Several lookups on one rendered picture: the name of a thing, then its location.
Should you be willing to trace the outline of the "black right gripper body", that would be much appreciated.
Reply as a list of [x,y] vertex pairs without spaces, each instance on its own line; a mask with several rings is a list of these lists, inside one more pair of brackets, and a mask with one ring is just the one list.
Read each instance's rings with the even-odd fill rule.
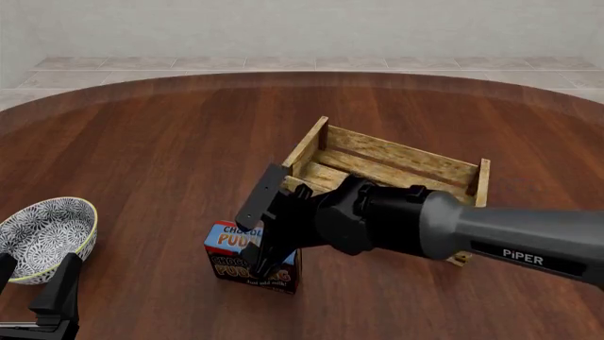
[[264,225],[261,249],[263,255],[289,255],[299,248],[326,246],[314,223],[324,195],[313,196],[306,184],[293,192],[279,189],[261,219]]

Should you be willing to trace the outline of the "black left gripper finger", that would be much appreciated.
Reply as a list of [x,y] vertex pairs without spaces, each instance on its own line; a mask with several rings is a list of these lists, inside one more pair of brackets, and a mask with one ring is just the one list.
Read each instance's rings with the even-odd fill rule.
[[29,310],[38,321],[78,321],[77,292],[82,260],[67,254],[52,279],[30,303]]
[[0,253],[0,294],[2,294],[2,291],[10,280],[16,265],[17,260],[10,254]]

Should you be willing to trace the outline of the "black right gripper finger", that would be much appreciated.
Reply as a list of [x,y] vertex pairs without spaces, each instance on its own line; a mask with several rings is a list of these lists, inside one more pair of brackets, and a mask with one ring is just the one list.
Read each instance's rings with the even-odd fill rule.
[[249,274],[259,280],[270,277],[277,265],[277,243],[275,237],[270,231],[262,234],[260,243],[249,242],[245,248],[240,251],[240,256],[248,264]]
[[296,269],[296,249],[291,246],[277,246],[277,271]]

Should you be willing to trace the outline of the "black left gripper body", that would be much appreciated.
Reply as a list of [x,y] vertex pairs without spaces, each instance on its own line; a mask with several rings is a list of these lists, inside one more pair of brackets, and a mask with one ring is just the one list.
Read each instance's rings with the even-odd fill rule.
[[0,340],[76,340],[79,315],[42,315],[37,322],[0,322]]

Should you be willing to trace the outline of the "chocolate pudding box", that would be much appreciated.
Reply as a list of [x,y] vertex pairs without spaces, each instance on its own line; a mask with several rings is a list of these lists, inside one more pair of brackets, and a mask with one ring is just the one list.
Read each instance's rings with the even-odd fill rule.
[[272,277],[259,280],[248,271],[248,263],[240,252],[249,243],[259,246],[263,227],[252,231],[241,231],[235,223],[219,220],[213,224],[206,237],[204,248],[207,251],[215,276],[220,280],[229,280],[295,294],[302,273],[301,250],[294,251],[284,260]]

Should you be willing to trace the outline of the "wooden slat tray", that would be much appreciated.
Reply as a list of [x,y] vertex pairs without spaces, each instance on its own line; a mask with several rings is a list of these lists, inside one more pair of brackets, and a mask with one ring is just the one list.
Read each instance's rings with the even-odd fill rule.
[[281,167],[280,187],[293,191],[304,184],[314,196],[336,189],[348,175],[368,178],[378,186],[412,185],[449,192],[460,202],[487,206],[491,161],[477,164],[384,141],[319,118]]

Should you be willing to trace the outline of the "black-and-white patterned bowl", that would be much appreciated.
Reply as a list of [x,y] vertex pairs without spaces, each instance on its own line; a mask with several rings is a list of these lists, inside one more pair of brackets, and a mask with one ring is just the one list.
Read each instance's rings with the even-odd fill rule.
[[49,282],[67,254],[87,260],[97,234],[97,210],[80,197],[55,197],[21,209],[0,223],[0,253],[16,260],[8,282]]

